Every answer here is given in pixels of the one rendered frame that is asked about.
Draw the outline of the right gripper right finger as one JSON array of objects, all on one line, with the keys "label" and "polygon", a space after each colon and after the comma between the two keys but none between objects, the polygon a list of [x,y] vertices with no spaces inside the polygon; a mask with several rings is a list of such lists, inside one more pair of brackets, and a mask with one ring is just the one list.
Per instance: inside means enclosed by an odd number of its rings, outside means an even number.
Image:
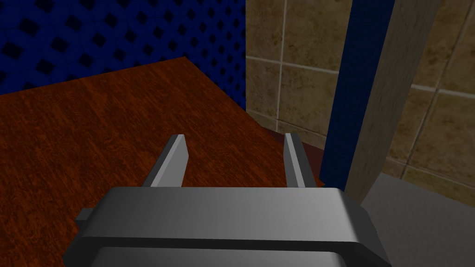
[{"label": "right gripper right finger", "polygon": [[284,135],[283,161],[287,187],[317,187],[307,154],[297,133]]}]

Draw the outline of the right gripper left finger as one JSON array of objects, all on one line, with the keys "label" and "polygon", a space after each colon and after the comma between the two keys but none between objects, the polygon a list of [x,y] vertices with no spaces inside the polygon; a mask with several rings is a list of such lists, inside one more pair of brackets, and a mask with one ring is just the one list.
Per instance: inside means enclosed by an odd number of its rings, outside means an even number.
[{"label": "right gripper left finger", "polygon": [[181,187],[189,154],[183,134],[174,134],[147,175],[143,187]]}]

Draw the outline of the red-brown wooden table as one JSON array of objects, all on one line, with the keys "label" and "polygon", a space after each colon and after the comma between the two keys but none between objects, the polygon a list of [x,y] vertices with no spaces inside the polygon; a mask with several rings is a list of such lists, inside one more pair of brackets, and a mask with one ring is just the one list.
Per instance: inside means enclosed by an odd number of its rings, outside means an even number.
[{"label": "red-brown wooden table", "polygon": [[283,146],[184,57],[0,96],[0,267],[63,267],[82,208],[183,134],[187,187],[284,187]]}]

